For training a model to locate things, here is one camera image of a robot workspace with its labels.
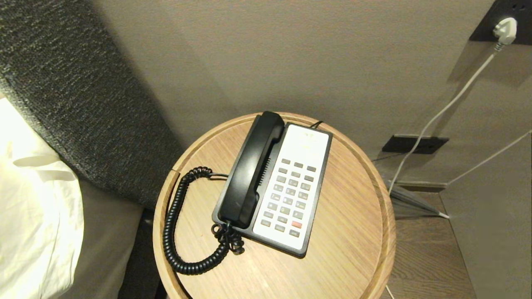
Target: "wooden tabletop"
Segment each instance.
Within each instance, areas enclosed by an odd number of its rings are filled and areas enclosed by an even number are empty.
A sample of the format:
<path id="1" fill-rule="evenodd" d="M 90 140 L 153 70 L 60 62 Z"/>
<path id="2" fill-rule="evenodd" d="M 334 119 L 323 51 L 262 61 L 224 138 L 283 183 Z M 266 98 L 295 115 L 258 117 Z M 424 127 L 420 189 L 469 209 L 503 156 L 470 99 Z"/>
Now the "wooden tabletop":
<path id="1" fill-rule="evenodd" d="M 285 122 L 309 126 L 315 119 L 278 112 Z M 181 173 L 197 166 L 229 173 L 256 114 L 227 121 L 198 139 L 177 161 L 155 209 L 153 248 L 170 298 L 378 298 L 392 270 L 395 220 L 379 173 L 364 152 L 336 129 L 306 257 L 298 259 L 244 238 L 245 253 L 231 252 L 202 275 L 176 274 L 162 247 L 164 212 Z M 196 262 L 218 241 L 210 232 L 212 210 L 224 181 L 190 185 L 176 228 L 179 255 Z"/>

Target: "baseboard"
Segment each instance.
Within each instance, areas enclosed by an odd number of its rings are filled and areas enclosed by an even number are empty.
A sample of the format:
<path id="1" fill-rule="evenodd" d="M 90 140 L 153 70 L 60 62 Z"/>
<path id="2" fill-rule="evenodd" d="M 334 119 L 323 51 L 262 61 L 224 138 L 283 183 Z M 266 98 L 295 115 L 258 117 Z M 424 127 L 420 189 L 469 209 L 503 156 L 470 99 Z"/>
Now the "baseboard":
<path id="1" fill-rule="evenodd" d="M 444 182 L 397 181 L 396 184 L 414 192 L 440 193 L 447 188 L 447 183 Z"/>

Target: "landline phone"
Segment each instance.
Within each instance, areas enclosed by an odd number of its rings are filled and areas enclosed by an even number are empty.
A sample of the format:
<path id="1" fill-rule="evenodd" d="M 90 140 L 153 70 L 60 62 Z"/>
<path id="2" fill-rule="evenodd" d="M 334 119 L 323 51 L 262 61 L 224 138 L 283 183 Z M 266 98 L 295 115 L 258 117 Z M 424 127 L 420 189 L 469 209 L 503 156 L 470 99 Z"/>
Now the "landline phone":
<path id="1" fill-rule="evenodd" d="M 257 115 L 228 175 L 197 167 L 182 177 L 163 228 L 165 256 L 175 272 L 195 275 L 216 267 L 229 250 L 244 251 L 242 236 L 298 258 L 309 245 L 312 223 L 332 134 L 287 123 L 265 111 Z M 191 182 L 226 177 L 212 212 L 212 233 L 220 243 L 200 262 L 181 259 L 175 247 L 177 218 Z"/>

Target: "wall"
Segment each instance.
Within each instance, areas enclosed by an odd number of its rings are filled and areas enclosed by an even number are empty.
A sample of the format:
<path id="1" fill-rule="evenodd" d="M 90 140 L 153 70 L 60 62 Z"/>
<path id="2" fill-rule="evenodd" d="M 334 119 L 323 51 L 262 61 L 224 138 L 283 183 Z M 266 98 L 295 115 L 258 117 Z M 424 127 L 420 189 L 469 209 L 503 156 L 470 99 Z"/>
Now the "wall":
<path id="1" fill-rule="evenodd" d="M 418 134 L 494 46 L 468 38 L 493 0 L 93 0 L 182 144 L 264 110 L 323 120 L 373 159 Z M 532 47 L 507 47 L 431 130 L 401 181 L 447 182 L 531 127 Z M 377 168 L 390 176 L 400 157 Z"/>
<path id="2" fill-rule="evenodd" d="M 440 195 L 478 298 L 532 293 L 530 136 Z"/>

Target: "phone cord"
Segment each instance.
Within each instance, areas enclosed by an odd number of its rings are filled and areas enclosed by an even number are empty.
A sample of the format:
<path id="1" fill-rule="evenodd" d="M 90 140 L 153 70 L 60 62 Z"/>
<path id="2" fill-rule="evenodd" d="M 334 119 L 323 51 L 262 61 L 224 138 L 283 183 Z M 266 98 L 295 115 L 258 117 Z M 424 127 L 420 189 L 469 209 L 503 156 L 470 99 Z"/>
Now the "phone cord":
<path id="1" fill-rule="evenodd" d="M 218 245 L 218 248 L 208 258 L 203 261 L 188 263 L 183 261 L 179 254 L 177 254 L 174 235 L 176 232 L 177 218 L 183 207 L 183 201 L 187 194 L 188 185 L 198 178 L 211 178 L 212 176 L 226 175 L 213 173 L 210 168 L 203 166 L 190 170 L 181 178 L 177 187 L 176 196 L 167 211 L 163 229 L 163 248 L 164 255 L 175 272 L 185 275 L 202 274 L 218 266 L 218 264 L 220 264 L 220 262 L 226 257 L 229 250 L 237 255 L 244 252 L 244 248 L 242 247 L 244 246 L 244 241 L 242 241 L 242 237 L 229 223 L 227 223 L 224 225 L 214 224 L 211 227 L 211 232 L 214 234 L 214 237 L 218 239 L 220 245 Z"/>

